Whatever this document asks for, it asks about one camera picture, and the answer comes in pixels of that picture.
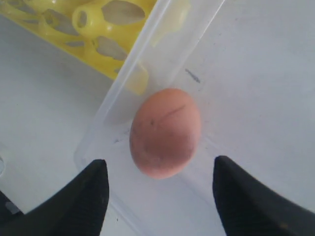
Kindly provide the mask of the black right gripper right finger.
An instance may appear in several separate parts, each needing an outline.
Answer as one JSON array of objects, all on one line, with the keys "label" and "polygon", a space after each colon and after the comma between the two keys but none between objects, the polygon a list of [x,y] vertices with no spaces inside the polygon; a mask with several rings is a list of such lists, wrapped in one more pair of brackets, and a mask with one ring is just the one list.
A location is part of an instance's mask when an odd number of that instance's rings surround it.
[{"label": "black right gripper right finger", "polygon": [[313,236],[315,214],[277,194],[227,156],[214,160],[213,196],[228,236]]}]

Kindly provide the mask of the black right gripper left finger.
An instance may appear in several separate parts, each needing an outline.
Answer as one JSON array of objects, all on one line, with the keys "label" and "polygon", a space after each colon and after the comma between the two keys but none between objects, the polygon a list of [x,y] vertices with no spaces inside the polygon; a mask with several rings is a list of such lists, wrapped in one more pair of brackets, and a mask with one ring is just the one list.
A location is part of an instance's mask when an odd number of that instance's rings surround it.
[{"label": "black right gripper left finger", "polygon": [[2,236],[98,236],[109,203],[105,160],[94,160],[30,212],[0,225]]}]

